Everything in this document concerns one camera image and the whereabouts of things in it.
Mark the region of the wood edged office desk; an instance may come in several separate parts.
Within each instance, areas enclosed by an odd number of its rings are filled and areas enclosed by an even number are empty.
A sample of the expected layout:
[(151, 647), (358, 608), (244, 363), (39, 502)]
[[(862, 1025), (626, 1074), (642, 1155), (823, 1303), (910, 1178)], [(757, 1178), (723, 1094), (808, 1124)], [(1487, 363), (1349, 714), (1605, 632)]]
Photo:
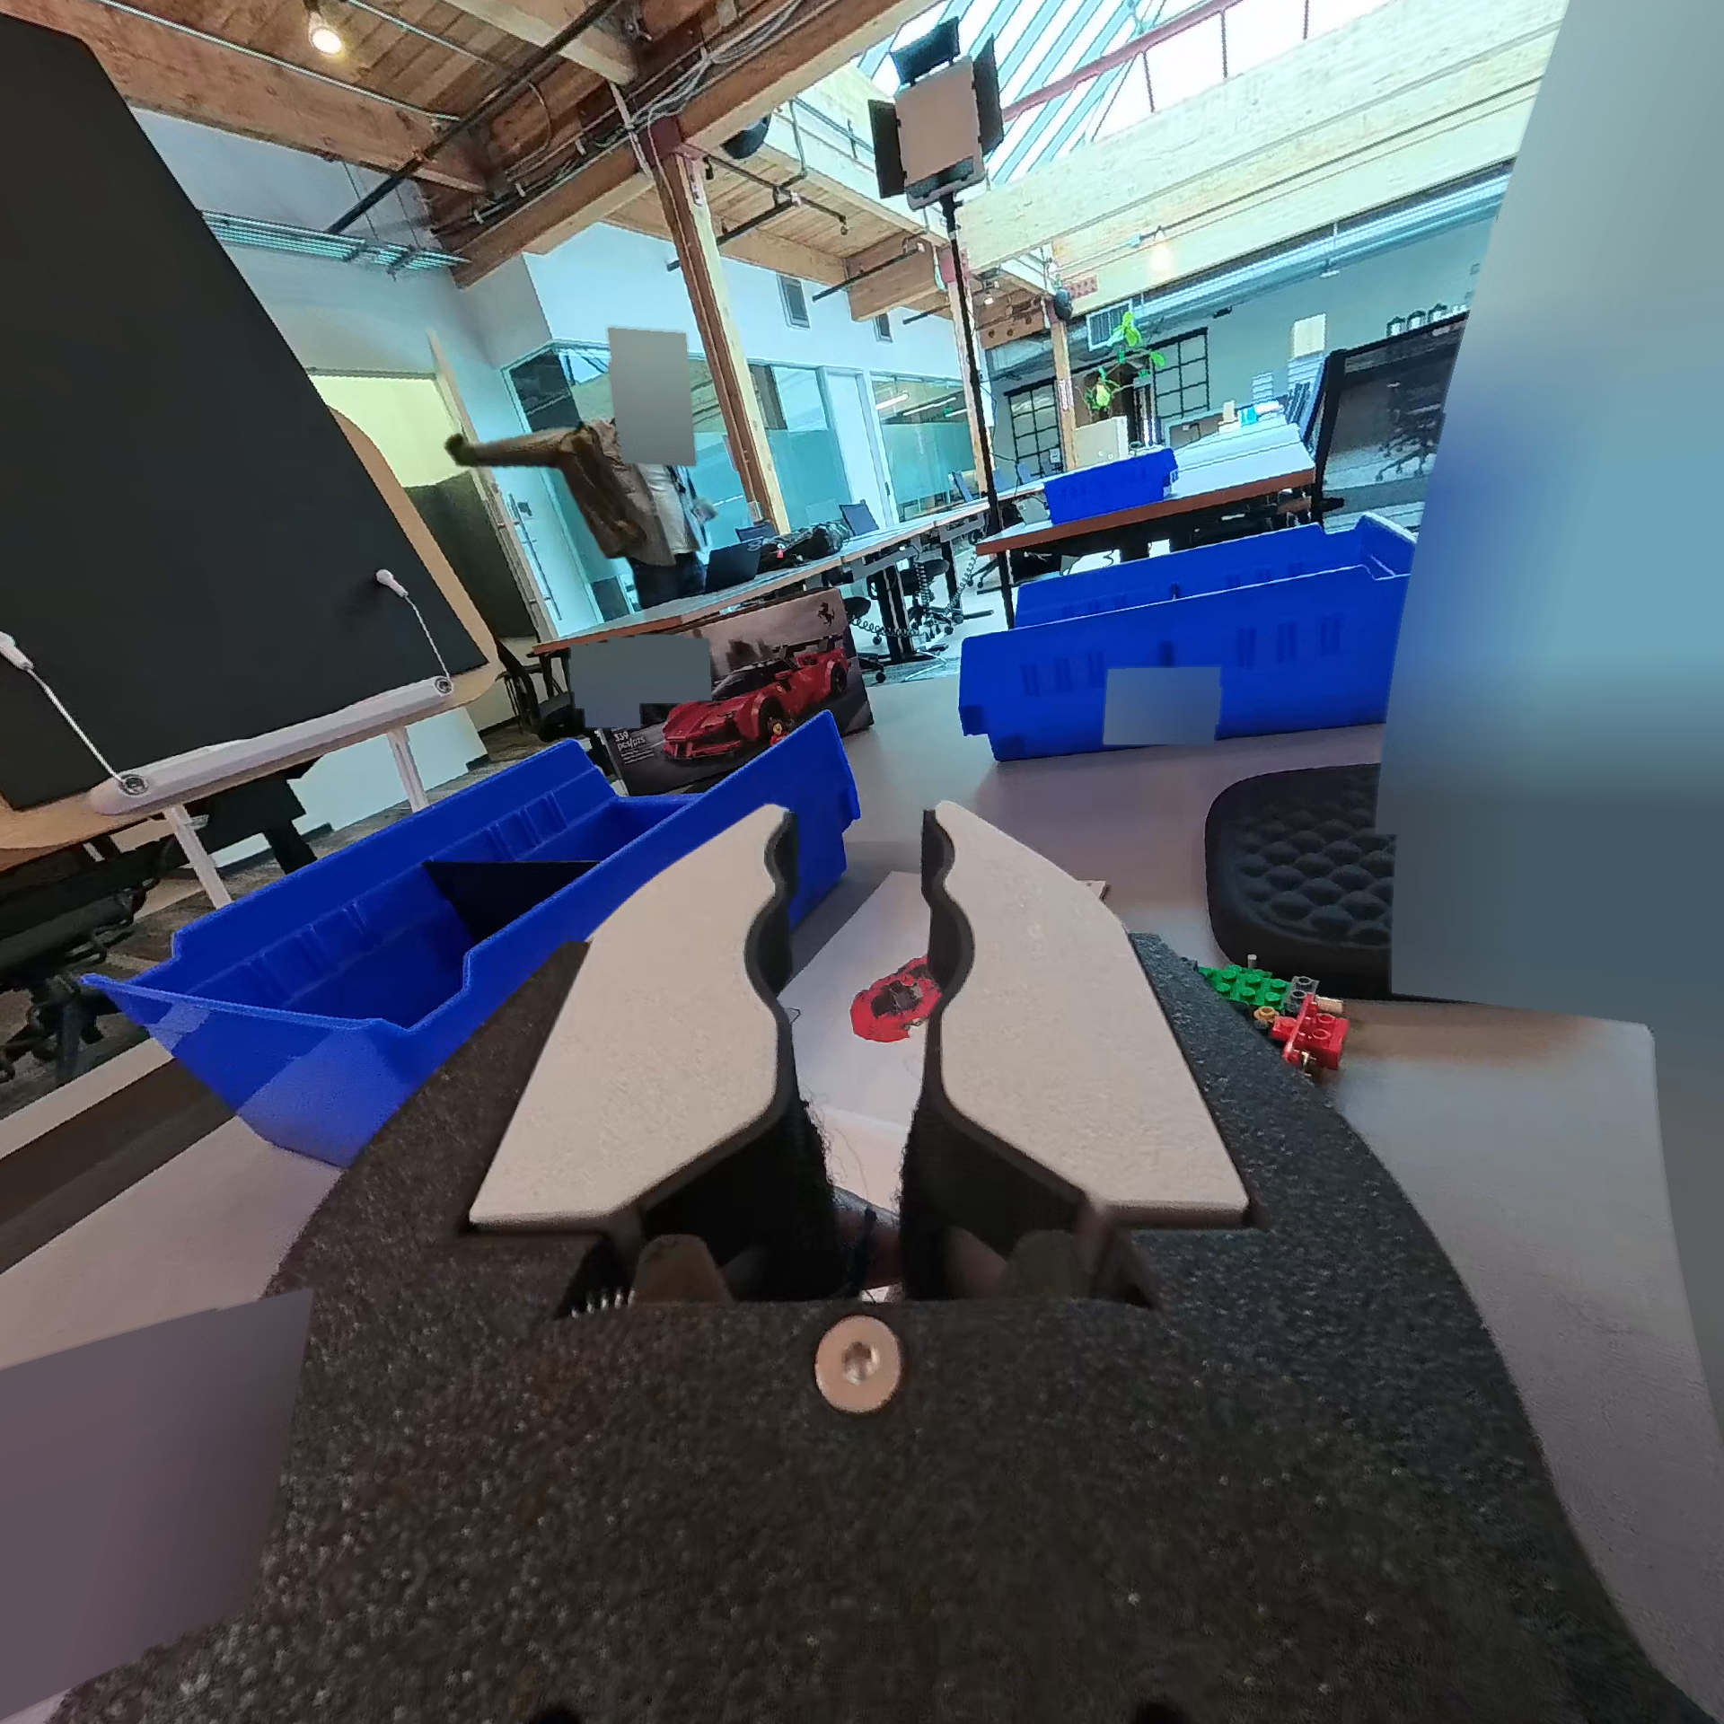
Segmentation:
[(1304, 520), (1323, 508), (1323, 459), (1304, 438), (1282, 427), (1272, 441), (1241, 446), (1218, 438), (1203, 452), (1187, 446), (1176, 452), (1176, 484), (1160, 505), (1131, 508), (1121, 515), (1091, 518), (1068, 528), (1040, 523), (1004, 528), (984, 536), (973, 551), (995, 564), (1004, 623), (1013, 626), (1013, 578), (1033, 558), (1050, 558), (1059, 569), (1071, 569), (1085, 558), (1108, 556), (1114, 564), (1151, 558), (1165, 550), (1199, 550)]
[(873, 574), (894, 569), (910, 561), (920, 550), (947, 550), (957, 540), (976, 540), (986, 523), (986, 499), (972, 499), (959, 505), (938, 508), (932, 515), (913, 518), (900, 528), (879, 528), (873, 533), (852, 536), (843, 550), (824, 558), (814, 558), (802, 568), (786, 568), (775, 574), (756, 576), (751, 583), (720, 588), (714, 595), (680, 598), (665, 605), (652, 605), (624, 620), (597, 623), (576, 632), (573, 638), (543, 641), (529, 647), (529, 657), (563, 657), (573, 647), (606, 643), (635, 634), (672, 634), (694, 628), (710, 620), (731, 617), (736, 608), (760, 605), (770, 598), (788, 592), (809, 592), (818, 586), (852, 588)]

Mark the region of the green potted plant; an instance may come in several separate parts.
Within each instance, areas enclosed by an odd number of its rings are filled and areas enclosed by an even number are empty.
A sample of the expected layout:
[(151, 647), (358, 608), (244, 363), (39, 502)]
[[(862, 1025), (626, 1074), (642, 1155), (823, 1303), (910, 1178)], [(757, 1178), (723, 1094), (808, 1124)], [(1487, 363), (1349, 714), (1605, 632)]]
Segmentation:
[(1145, 379), (1153, 381), (1165, 363), (1165, 355), (1145, 337), (1137, 311), (1125, 308), (1108, 340), (1091, 344), (1091, 373), (1085, 381), (1085, 404), (1091, 407), (1091, 416), (1111, 416), (1114, 399), (1139, 390), (1139, 381)]

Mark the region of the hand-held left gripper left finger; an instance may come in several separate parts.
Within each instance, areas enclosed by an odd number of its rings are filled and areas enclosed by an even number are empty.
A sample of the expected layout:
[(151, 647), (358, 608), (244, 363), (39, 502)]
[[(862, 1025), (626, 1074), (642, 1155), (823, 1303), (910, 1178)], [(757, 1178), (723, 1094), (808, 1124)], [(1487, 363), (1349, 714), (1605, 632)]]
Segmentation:
[(705, 1176), (778, 1182), (804, 1104), (778, 1006), (799, 825), (782, 805), (644, 882), (590, 942), (500, 1136), (478, 1233), (644, 1233)]

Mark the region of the white board holder bar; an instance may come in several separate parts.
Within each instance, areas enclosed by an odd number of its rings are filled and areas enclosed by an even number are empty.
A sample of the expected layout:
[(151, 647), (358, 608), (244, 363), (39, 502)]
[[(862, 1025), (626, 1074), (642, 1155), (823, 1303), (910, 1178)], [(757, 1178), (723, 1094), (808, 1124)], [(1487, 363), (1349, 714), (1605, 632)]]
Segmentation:
[(236, 784), (248, 784), (290, 765), (312, 762), (350, 743), (408, 729), (452, 704), (452, 679), (416, 679), (384, 695), (331, 711), (319, 719), (283, 724), (254, 736), (210, 743), (172, 760), (122, 768), (86, 791), (99, 817), (149, 817), (169, 805), (201, 800)]

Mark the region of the studio light on stand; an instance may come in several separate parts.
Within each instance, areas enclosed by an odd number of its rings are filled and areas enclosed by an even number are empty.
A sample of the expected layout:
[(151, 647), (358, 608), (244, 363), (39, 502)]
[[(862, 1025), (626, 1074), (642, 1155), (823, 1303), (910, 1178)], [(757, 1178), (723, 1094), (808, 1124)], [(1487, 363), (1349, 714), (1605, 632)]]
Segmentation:
[(1003, 498), (984, 410), (969, 268), (959, 246), (959, 196), (986, 186), (986, 160), (998, 149), (1004, 131), (995, 46), (984, 41), (964, 48), (959, 21), (943, 20), (916, 41), (894, 46), (890, 61), (898, 80), (894, 96), (869, 103), (873, 179), (879, 197), (898, 197), (913, 212), (932, 208), (940, 216), (947, 296), (957, 308), (964, 365), (964, 416), (986, 505), (984, 520), (986, 533), (998, 536), (1004, 529)]

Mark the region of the lego set box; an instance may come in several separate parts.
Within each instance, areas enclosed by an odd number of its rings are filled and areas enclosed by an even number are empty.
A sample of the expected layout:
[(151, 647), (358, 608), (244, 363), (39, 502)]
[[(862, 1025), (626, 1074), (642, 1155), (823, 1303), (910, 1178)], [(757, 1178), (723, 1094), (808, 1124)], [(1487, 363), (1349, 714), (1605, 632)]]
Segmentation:
[(626, 794), (705, 790), (815, 717), (840, 736), (873, 721), (869, 670), (840, 592), (768, 601), (659, 641), (694, 641), (705, 679), (684, 702), (644, 702), (630, 729), (597, 729), (597, 762)]

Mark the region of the blue plastic storage bin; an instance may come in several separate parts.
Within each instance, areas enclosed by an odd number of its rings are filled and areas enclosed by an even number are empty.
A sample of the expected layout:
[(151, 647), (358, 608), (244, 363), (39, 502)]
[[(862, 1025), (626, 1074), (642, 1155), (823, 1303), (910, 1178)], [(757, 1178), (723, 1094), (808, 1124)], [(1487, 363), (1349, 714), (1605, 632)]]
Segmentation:
[(1412, 550), (1417, 533), (1382, 515), (1362, 515), (1345, 529), (1286, 528), (1086, 574), (1045, 576), (1017, 588), (1013, 617), (1017, 626), (1068, 623), (1349, 568), (1363, 568), (1372, 576), (1406, 576)]
[(350, 1167), (552, 953), (760, 805), (796, 814), (799, 923), (843, 876), (860, 817), (830, 714), (684, 794), (617, 794), (553, 743), (195, 919), (99, 991), (266, 1143)]
[(1059, 472), (1045, 482), (1045, 508), (1052, 528), (1131, 508), (1160, 505), (1176, 484), (1171, 449), (1147, 449), (1111, 463)]
[(972, 638), (959, 724), (995, 762), (1378, 724), (1406, 588), (1344, 568)]

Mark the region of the red lego car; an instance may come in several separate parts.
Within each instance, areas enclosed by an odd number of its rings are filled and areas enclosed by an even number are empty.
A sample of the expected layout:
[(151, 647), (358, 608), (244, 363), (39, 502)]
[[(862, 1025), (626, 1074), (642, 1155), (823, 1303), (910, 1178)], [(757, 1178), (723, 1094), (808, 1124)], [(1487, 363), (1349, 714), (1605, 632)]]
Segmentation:
[(1318, 977), (1278, 976), (1248, 964), (1203, 966), (1195, 971), (1286, 1066), (1318, 1085), (1338, 1072), (1345, 1052), (1345, 1002), (1324, 992)]

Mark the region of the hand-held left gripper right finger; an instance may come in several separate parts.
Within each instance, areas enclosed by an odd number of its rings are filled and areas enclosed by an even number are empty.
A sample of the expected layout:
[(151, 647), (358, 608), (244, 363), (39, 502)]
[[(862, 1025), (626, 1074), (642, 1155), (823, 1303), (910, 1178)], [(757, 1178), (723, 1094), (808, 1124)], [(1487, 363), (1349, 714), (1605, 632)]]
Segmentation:
[(924, 814), (938, 1002), (903, 1218), (969, 1233), (1218, 1232), (1248, 1194), (1125, 923), (976, 814)]

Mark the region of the black display board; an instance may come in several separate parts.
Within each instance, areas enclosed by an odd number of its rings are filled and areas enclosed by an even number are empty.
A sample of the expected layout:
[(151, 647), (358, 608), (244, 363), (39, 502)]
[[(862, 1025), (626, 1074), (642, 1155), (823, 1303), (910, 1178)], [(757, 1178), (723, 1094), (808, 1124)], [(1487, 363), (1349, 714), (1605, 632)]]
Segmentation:
[(71, 33), (4, 20), (4, 800), (439, 706), (487, 668)]

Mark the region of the black office chair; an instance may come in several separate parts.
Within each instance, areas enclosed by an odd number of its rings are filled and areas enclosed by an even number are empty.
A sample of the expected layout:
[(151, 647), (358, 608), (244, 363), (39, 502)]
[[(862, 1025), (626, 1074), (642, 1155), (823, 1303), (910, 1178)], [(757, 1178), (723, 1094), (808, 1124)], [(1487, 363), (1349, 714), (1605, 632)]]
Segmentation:
[(4, 995), (26, 995), (20, 1026), (4, 1039), (4, 1081), (35, 1059), (63, 1085), (83, 1048), (99, 1041), (99, 1019), (117, 1007), (83, 976), (132, 933), (167, 868), (163, 851), (55, 851), (4, 875)]

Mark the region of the black wrist rest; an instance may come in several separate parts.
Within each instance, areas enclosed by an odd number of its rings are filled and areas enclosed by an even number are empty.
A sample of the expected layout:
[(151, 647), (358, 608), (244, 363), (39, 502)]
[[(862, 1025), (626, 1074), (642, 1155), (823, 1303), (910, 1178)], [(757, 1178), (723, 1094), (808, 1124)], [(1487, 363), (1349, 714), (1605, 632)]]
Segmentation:
[(1222, 790), (1203, 825), (1210, 925), (1225, 959), (1393, 1000), (1395, 842), (1375, 833), (1375, 765), (1262, 774)]

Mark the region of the lego instruction booklet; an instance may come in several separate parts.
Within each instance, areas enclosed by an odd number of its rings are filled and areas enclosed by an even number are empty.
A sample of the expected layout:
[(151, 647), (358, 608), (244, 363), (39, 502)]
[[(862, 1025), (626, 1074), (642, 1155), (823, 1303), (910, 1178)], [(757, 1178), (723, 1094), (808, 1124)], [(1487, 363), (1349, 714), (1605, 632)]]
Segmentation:
[(823, 942), (808, 943), (782, 1006), (834, 1188), (840, 1294), (1094, 1298), (1068, 1218), (1033, 1222), (1022, 1241), (995, 1248), (962, 1228), (980, 1213), (950, 1204), (950, 1176), (986, 1176), (998, 1164), (953, 1155), (924, 1110), (924, 1048), (940, 992), (920, 876), (843, 882), (804, 933)]

